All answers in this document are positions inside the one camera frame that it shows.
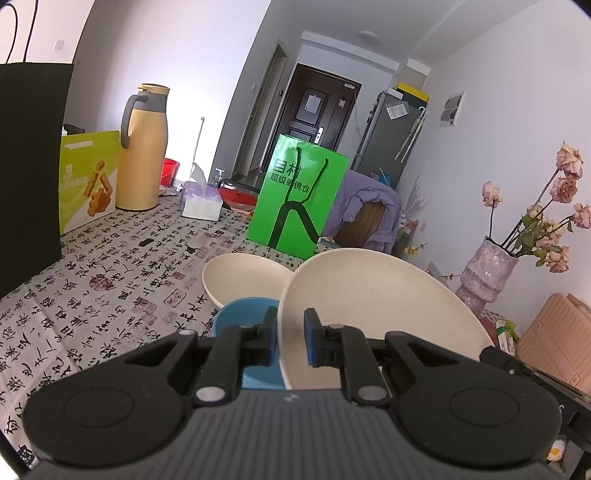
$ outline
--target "calligraphy pattern tablecloth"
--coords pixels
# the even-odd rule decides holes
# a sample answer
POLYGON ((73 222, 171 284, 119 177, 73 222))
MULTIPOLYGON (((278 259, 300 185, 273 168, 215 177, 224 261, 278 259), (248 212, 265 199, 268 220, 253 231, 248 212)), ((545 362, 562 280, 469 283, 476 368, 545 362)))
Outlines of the calligraphy pattern tablecloth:
POLYGON ((67 233, 61 261, 0 300, 0 426, 28 465, 22 412, 41 387, 180 329, 211 334, 217 310, 201 280, 209 260, 244 252, 291 270, 302 263, 245 240, 243 216, 192 220, 177 197, 160 200, 67 233))

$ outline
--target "ceiling light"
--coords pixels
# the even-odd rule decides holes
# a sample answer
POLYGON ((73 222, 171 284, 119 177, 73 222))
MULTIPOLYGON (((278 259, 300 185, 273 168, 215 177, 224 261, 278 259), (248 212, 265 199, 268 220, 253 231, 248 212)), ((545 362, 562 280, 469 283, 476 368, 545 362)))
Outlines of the ceiling light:
POLYGON ((374 32, 370 32, 369 30, 361 30, 357 33, 357 35, 365 40, 367 43, 371 43, 372 45, 379 45, 379 37, 374 32))

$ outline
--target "paper notice on door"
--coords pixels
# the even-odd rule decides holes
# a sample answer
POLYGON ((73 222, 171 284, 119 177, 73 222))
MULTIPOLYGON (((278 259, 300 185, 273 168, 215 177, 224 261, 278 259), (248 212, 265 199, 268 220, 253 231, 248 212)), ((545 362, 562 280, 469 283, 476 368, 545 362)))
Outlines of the paper notice on door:
POLYGON ((308 113, 316 113, 319 105, 320 97, 317 97, 316 95, 308 95, 308 100, 306 101, 304 110, 308 113))

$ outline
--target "white plate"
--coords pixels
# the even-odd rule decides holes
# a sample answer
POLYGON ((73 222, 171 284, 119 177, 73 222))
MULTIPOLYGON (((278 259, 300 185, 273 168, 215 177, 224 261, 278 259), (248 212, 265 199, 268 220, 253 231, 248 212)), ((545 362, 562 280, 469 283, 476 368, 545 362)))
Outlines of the white plate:
POLYGON ((310 258, 281 296, 278 344, 287 388, 340 388, 335 368, 308 365, 304 310, 314 307, 323 325, 342 323, 369 338, 401 330, 478 360, 492 345, 472 312, 444 285, 387 254, 339 248, 310 258))
POLYGON ((251 254, 225 254, 203 269, 203 286, 218 307, 246 297, 279 300, 293 272, 283 265, 251 254))

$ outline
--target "yellow green gift box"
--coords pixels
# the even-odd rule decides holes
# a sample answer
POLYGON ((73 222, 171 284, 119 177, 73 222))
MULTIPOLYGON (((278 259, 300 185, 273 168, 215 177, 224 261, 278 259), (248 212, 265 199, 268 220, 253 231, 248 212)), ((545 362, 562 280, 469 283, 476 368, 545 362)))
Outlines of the yellow green gift box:
POLYGON ((61 138, 60 233, 115 211, 119 131, 61 138))

